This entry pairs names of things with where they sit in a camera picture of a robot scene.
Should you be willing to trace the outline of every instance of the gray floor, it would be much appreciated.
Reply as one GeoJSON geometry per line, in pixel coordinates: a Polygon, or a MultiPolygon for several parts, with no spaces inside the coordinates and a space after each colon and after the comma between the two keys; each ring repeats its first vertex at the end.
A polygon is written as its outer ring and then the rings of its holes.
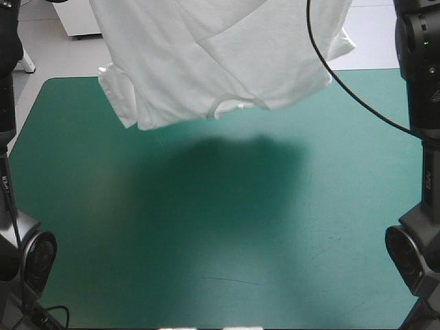
{"type": "MultiPolygon", "coordinates": [[[[23,46],[37,69],[34,74],[25,74],[20,69],[14,73],[18,131],[23,127],[40,88],[47,79],[96,76],[99,67],[111,62],[102,38],[76,40],[68,37],[53,5],[45,0],[31,0],[23,5],[19,20],[19,35],[23,46]]],[[[397,67],[394,24],[392,0],[353,0],[345,28],[357,44],[357,49],[333,61],[332,67],[397,67]]]]}

